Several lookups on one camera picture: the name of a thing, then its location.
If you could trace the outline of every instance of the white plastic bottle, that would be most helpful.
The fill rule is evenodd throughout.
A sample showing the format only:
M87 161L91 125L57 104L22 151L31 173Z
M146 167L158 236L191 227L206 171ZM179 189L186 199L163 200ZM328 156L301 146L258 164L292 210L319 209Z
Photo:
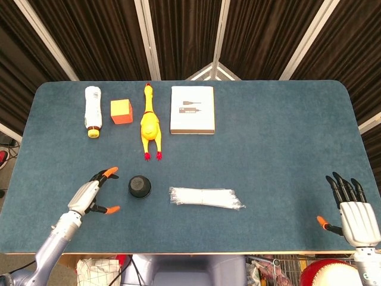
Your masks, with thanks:
M97 86L88 86L85 89L86 111L85 126L90 138L98 138L102 128L101 89Z

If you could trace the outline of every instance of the yellow rubber chicken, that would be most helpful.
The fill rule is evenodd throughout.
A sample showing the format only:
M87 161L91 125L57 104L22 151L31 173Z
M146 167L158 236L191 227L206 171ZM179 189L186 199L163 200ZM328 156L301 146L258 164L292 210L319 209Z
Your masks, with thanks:
M141 134L144 147L144 159L146 161L149 161L149 159L151 159L151 155L149 155L148 152L148 142L150 140L155 140L157 146L157 160L160 161L162 159L161 131L159 125L159 118L157 118L156 114L154 113L154 109L152 108L153 93L154 90L152 89L152 86L149 83L147 83L144 88L145 112L142 121L140 122L140 125L142 127Z

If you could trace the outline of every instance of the orange foam block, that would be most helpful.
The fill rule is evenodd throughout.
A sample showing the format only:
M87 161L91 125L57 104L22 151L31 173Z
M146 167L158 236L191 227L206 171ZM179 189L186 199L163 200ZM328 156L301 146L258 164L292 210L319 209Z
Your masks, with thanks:
M111 118L115 124L131 123L133 116L130 100L111 100Z

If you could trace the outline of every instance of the table surface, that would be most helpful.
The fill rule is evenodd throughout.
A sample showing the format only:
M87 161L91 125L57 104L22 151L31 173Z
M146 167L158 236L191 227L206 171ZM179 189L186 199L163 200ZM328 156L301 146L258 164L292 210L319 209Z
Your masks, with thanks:
M323 231L317 215L340 225L325 176L357 178L376 216L381 200L354 112L336 81L151 82L163 133L163 160L144 161L140 119L145 82L54 82L35 96L0 214L0 252L33 253L77 189L102 169L118 166L97 199L120 205L111 216L89 213L68 253L274 253L351 251ZM87 137L85 88L102 91L103 127ZM174 85L214 87L215 135L171 135ZM110 101L129 98L134 122L115 125ZM150 144L151 155L156 147ZM152 192L127 192L134 175ZM231 188L240 211L170 204L171 186Z

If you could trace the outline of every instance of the dark curtain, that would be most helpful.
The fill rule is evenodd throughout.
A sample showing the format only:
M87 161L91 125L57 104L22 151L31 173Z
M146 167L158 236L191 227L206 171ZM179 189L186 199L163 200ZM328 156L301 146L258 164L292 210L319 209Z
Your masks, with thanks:
M359 125L380 112L381 1L340 1L292 79L341 81Z
M364 133L363 141L381 195L381 124Z
M148 80L134 1L30 0L80 80Z
M12 0L0 1L0 122L22 135L37 88L68 80Z
M323 0L231 0L220 62L241 79L279 79Z
M162 80L187 79L213 61L221 0L150 0Z

